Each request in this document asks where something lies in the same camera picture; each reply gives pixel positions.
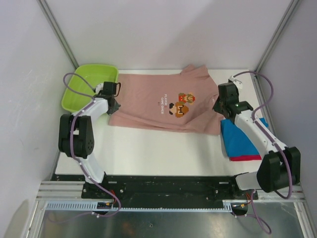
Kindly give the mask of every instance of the metal plate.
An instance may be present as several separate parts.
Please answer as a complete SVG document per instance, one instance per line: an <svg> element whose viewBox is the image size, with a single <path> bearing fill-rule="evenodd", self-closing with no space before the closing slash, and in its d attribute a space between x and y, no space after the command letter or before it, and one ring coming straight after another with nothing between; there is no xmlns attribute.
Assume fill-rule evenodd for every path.
<svg viewBox="0 0 317 238"><path fill-rule="evenodd" d="M257 213L272 228L272 237L303 238L294 205L257 203ZM47 211L61 221L75 211ZM120 212L111 218L90 215L64 224L44 219L40 238L266 238L253 218L234 218L229 213Z"/></svg>

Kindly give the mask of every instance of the white backdrop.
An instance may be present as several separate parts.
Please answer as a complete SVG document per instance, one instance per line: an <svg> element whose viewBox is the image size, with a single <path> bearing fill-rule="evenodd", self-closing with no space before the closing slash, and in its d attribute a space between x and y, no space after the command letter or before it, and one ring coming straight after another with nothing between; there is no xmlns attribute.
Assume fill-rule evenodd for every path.
<svg viewBox="0 0 317 238"><path fill-rule="evenodd" d="M317 224L317 1L305 0L278 42L262 73L274 85L269 105L276 134L301 151L301 182ZM263 82L266 95L270 90Z"/></svg>
<svg viewBox="0 0 317 238"><path fill-rule="evenodd" d="M18 238L54 164L62 76L74 69L35 0L1 6L0 237Z"/></svg>
<svg viewBox="0 0 317 238"><path fill-rule="evenodd" d="M253 69L291 0L48 0L79 64Z"/></svg>

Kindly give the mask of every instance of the cable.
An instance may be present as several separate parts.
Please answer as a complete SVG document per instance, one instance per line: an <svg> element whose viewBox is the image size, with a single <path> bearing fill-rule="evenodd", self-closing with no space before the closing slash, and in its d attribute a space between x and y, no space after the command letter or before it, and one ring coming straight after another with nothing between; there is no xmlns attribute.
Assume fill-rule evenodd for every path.
<svg viewBox="0 0 317 238"><path fill-rule="evenodd" d="M118 209L114 212L114 213L111 213L109 215L100 215L101 217L112 217L114 216L115 214L117 214L120 209L121 209L121 202L120 200L117 198L116 195L112 194L111 192L109 192L107 189L103 188L102 186L100 186L98 184L97 181L95 181L94 179L91 178L91 176L87 173L84 165L82 164L82 162L80 161L80 159L76 158L75 156L75 153L74 153L74 130L75 130L75 123L76 123L76 120L77 118L83 113L85 112L85 110L87 110L88 108L90 108L93 104L95 103L95 98L93 97L93 100L91 103L89 103L87 106L85 106L79 113L76 114L76 116L74 117L73 121L72 121L72 124L71 124L71 127L70 127L70 154L72 156L72 158L74 160L76 160L78 163L79 163L79 166L80 168L82 169L82 171L84 172L84 175L91 181L93 182L94 185L96 185L98 188L100 188L102 191L106 192L107 194L111 195L117 202L118 202Z"/></svg>
<svg viewBox="0 0 317 238"><path fill-rule="evenodd" d="M70 91L72 91L73 93L77 93L77 94L82 95L82 96L85 96L85 97L93 98L93 96L91 96L91 95L78 92L78 91L72 89L71 87L69 87L68 84L66 83L66 77L69 76L69 75L75 75L75 76L77 76L77 77L80 77L80 78L91 88L91 90L94 91L94 88L87 82L87 80L84 79L82 76L80 76L80 75L77 74L77 73L67 73L67 74L64 75L63 82L64 82L64 85L66 86L66 88L68 88L68 89L69 89Z"/></svg>
<svg viewBox="0 0 317 238"><path fill-rule="evenodd" d="M257 107L253 112L252 112L252 120L254 121L254 123L258 126L258 128L267 136L267 138L271 141L271 143L277 148L277 150L279 151L279 153L282 155L283 157L283 160L284 160L284 164L285 164L285 167L286 167L286 171L287 171L287 175L288 175L288 194L287 196L283 196L280 192L278 192L277 190L275 191L280 197L284 198L284 199L288 199L291 197L292 195L292 192L293 192L293 182L292 182L292 174L291 174L291 169L289 167L289 164L288 164L288 161L287 161L287 158L282 150L282 148L275 142L275 139L263 128L263 126L261 125L260 122L258 122L256 120L256 117L255 117L255 114L256 112L265 107L273 98L273 95L274 95L274 88L273 88L273 84L272 82L263 74L261 73L258 73L258 72L255 72L255 71L244 71L244 72L241 72L241 73L238 73L236 74L235 76L233 77L237 77L241 74L244 74L244 73L253 73L255 75L258 75L258 76L261 76L262 78L264 78L270 85L271 87L271 95L269 97L269 99L263 103L262 105L260 105L259 107Z"/></svg>
<svg viewBox="0 0 317 238"><path fill-rule="evenodd" d="M262 126L262 124L260 122L258 122L256 120L256 112L258 110L260 110L261 108L265 107L266 105L269 104L269 102L272 100L273 98L273 95L274 95L274 88L273 88L273 84L272 82L263 74L261 73L258 73L256 71L243 71L241 73L238 73L236 74L235 76L233 76L234 78L241 75L241 74L245 74L245 73L252 73L252 74L255 74L255 75L258 75L262 78L264 78L270 85L271 87L271 95L270 97L268 98L268 100L263 103L262 105L260 105L259 107L257 107L253 112L252 112L252 120L253 122L257 125L257 127L266 135L266 137L270 140L270 142L276 147L276 149L279 151L279 153L282 155L283 157L283 160L284 160L284 164L285 164L285 167L286 167L286 170L287 170L287 175L288 175L288 194L287 196L284 196L282 195L280 192L278 192L277 190L275 191L277 195L279 195L280 197L284 198L284 199L288 199L291 197L292 195L292 192L293 192L293 182L292 182L292 174L291 174L291 169L289 167L289 164L288 164L288 161L287 161L287 158L282 150L282 148L275 142L275 139L266 131L266 129ZM252 194L251 194L251 205L252 205L252 208L253 208L253 212L254 212L254 215L247 215L249 217L253 217L253 218L256 218L256 220L258 221L258 224L260 225L260 227L262 228L262 230L267 233L268 235L270 235L272 233L272 230L271 228L269 227L269 225L260 217L258 217L257 215L257 212L255 210L255 207L254 207L254 202L253 202L253 194L256 192L256 190L253 190ZM264 228L263 224L264 223L267 227L268 227L268 231Z"/></svg>
<svg viewBox="0 0 317 238"><path fill-rule="evenodd" d="M254 214L236 215L236 214L234 214L233 211L232 211L231 214L232 214L235 218L237 218L237 217L252 217L252 218L255 218L255 219L258 221L258 224L260 225L260 227L262 228L262 230L263 230L266 234L270 235L270 234L272 234L272 229L271 229L271 227L268 225L268 223L267 223L265 220L263 220L261 217L259 217L259 216L257 215L256 210L255 210L255 208L254 208L253 194L254 194L255 192L256 192L256 190L253 190L253 192L251 193L251 202L250 202L251 205L252 205L252 209L253 209ZM264 226L263 226L262 223L264 223L264 224L266 225L266 227L268 228L268 230L266 230L266 229L264 228Z"/></svg>
<svg viewBox="0 0 317 238"><path fill-rule="evenodd" d="M81 216L86 216L88 214L94 214L94 212L84 212L84 213L81 213L81 214L78 214L77 216L74 216L74 217L71 217L69 219L66 219L64 221L60 221L60 222L57 222L57 221L53 221L51 218L50 218L50 213L48 214L48 220L54 224L63 224L63 223L66 223L66 222L70 222L70 221L73 221L75 219L77 219L78 217L81 217Z"/></svg>

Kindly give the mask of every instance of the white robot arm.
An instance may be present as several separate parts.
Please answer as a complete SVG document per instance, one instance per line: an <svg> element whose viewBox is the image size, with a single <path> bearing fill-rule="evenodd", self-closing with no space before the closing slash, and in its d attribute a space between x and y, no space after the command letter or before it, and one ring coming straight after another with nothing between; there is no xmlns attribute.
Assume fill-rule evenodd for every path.
<svg viewBox="0 0 317 238"><path fill-rule="evenodd" d="M219 97L213 109L240 128L258 150L262 163L257 172L236 176L240 190L262 189L272 192L300 181L300 152L288 148L257 118L248 102L239 101L236 82L218 86Z"/></svg>
<svg viewBox="0 0 317 238"><path fill-rule="evenodd" d="M72 157L70 152L71 124L76 115L79 115L73 131L73 148L76 160L89 174L90 178L85 175L85 180L88 183L93 183L91 179L97 183L102 183L105 178L105 172L99 166L93 153L92 123L102 114L112 114L120 107L114 99L116 86L116 83L111 82L98 85L95 88L96 96L89 103L91 106L88 108L85 106L71 115L64 114L60 118L58 148L61 152L65 152L68 157Z"/></svg>

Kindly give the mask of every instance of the purple cable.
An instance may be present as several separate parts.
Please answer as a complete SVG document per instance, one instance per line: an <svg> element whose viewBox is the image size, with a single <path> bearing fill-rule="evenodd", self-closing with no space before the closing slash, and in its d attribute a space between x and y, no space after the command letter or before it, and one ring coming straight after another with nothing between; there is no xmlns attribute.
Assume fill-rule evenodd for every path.
<svg viewBox="0 0 317 238"><path fill-rule="evenodd" d="M69 75L75 75L75 76L77 76L77 77L80 77L80 78L91 88L91 90L94 91L94 88L87 82L87 80L84 79L82 76L80 76L80 75L77 74L77 73L67 73L67 74L64 75L63 82L64 82L66 88L68 88L68 89L69 89L70 91L72 91L73 93L77 93L77 94L79 94L79 95L82 95L82 96L85 96L85 97L89 97L89 98L92 98L92 97L93 97L93 96L91 96L91 95L78 92L78 91L72 89L71 87L69 87L68 84L66 83L66 77L69 76Z"/></svg>
<svg viewBox="0 0 317 238"><path fill-rule="evenodd" d="M234 78L241 75L241 74L245 74L245 73L253 73L255 75L258 75L262 78L264 78L270 85L271 87L271 95L270 97L268 98L268 100L263 103L262 105L260 105L259 107L257 107L253 112L252 112L252 120L253 122L257 125L257 127L267 136L267 138L271 141L271 143L277 148L277 150L279 151L279 153L282 155L283 157L283 160L284 160L284 164L285 164L285 167L286 167L286 170L287 170L287 175L288 175L288 182L289 182L289 185L288 185L288 194L287 196L285 197L284 195L282 195L280 192L278 192L277 190L275 191L277 195L279 195L280 197L284 198L284 199L288 199L291 197L292 195L292 192L293 192L293 183L292 183L292 174L291 174L291 170L290 170L290 167L289 167L289 164L288 164L288 161L287 161L287 158L282 150L282 148L277 144L275 143L275 139L265 130L265 128L262 126L262 124L260 122L258 122L256 120L256 112L258 110L260 110L261 108L265 107L266 105L269 104L269 102L272 100L273 98L273 95L274 95L274 88L273 88L273 84L272 82L263 74L261 73L258 73L256 71L243 71L241 73L238 73L236 74L235 76L233 76ZM254 207L254 202L253 202L253 194L256 192L256 190L253 190L252 192L252 195L251 195L251 205L252 205L252 208L253 208L253 212L254 212L254 215L247 215L248 217L253 217L253 218L256 218L256 220L258 221L260 227L262 228L262 230L267 233L268 235L270 235L272 233L272 230L271 228L269 227L269 225L260 217L258 217L257 215L257 212L255 210L255 207ZM268 227L268 231L264 228L263 224L264 223L267 227Z"/></svg>
<svg viewBox="0 0 317 238"><path fill-rule="evenodd" d="M255 219L258 221L258 223L259 223L260 227L262 228L262 230L263 230L266 234L270 235L270 234L272 234L272 229L271 229L271 227L268 225L268 223L267 223L265 220L263 220L261 217L259 217L259 216L257 215L257 213L256 213L256 210L255 210L255 207L254 207L254 201L253 201L253 194L254 194L255 192L256 192L256 190L253 190L253 191L252 191L252 194L251 194L251 205L252 205L252 209L253 209L254 214L251 214L251 215L246 214L246 216L245 216L245 215L237 216L236 214L234 214L234 212L232 212L232 214L233 214L234 216L237 216L237 217L252 217L252 218L255 218ZM264 226L263 226L262 223L264 223L264 224L266 225L266 227L268 228L268 231L264 228Z"/></svg>
<svg viewBox="0 0 317 238"><path fill-rule="evenodd" d="M76 160L79 165L80 165L80 168L82 169L82 171L84 172L84 175L89 178L89 180L91 182L93 182L94 185L96 185L98 188L100 188L102 191L106 192L107 194L111 195L112 197L114 197L114 199L118 202L118 209L114 212L114 213L111 213L109 215L100 215L98 214L100 217L112 217L114 216L115 214L117 214L120 209L121 209L121 202L120 200L117 198L116 195L112 194L111 192L109 192L107 189L103 188L102 186L100 186L98 184L97 181L93 180L90 175L87 173L85 167L83 166L83 164L81 163L81 161L76 158L75 156L75 153L74 153L74 129L75 129L75 123L76 123L76 120L77 118L83 113L83 111L87 110L88 108L90 108L93 104L95 103L95 99L93 98L92 102L90 104L88 104L87 106L85 106L79 113L76 114L76 116L74 117L73 121L72 121L72 124L71 124L71 128L70 128L70 154L72 156L72 158L74 160Z"/></svg>
<svg viewBox="0 0 317 238"><path fill-rule="evenodd" d="M252 112L252 120L253 120L254 123L258 126L258 128L268 137L268 139L271 141L271 143L273 143L273 145L277 148L277 150L279 151L279 153L280 153L280 154L282 155L282 157L283 157L284 164L285 164L286 171L287 171L287 175L288 175L288 183L289 183L289 184L288 184L288 194L287 194L287 196L285 197L284 195L282 195L282 194L279 193L278 191L275 191L275 192L276 192L280 197L282 197L282 198L284 198L284 199L288 199L288 198L291 197L292 192L293 192L293 182L292 182L291 169L290 169L290 167L289 167L287 158L286 158L286 156L285 156L285 154L284 154L282 148L281 148L278 144L275 143L275 139L274 139L272 136L270 136L270 134L263 128L262 124L261 124L260 122L258 122L258 121L256 120L256 117L255 117L256 112L257 112L259 109L265 107L265 106L272 100L273 95L274 95L273 84L272 84L272 82L271 82L265 75L263 75L263 74L261 74L261 73L258 73L258 72L255 72L255 71L244 71L244 72L241 72L241 73L236 74L236 75L233 76L233 77L237 77L237 76L239 76L239 75L241 75L241 74L244 74L244 73L253 73L253 74L255 74L255 75L261 76L262 78L264 78L264 79L269 83L269 85L270 85L270 87L271 87L271 95L270 95L269 99L268 99L264 104L260 105L259 107L257 107L257 108Z"/></svg>
<svg viewBox="0 0 317 238"><path fill-rule="evenodd" d="M48 220L49 220L50 222L54 223L54 224L63 224L63 223L66 223L66 222L73 221L73 220L75 220L75 219L78 218L78 217L86 216L86 215L89 215L89 214L92 214L92 212L84 212L84 213L78 214L77 216L71 217L71 218L69 218L69 219L67 219L67 220L60 221L60 222L53 221L53 220L49 217L50 214L48 214Z"/></svg>

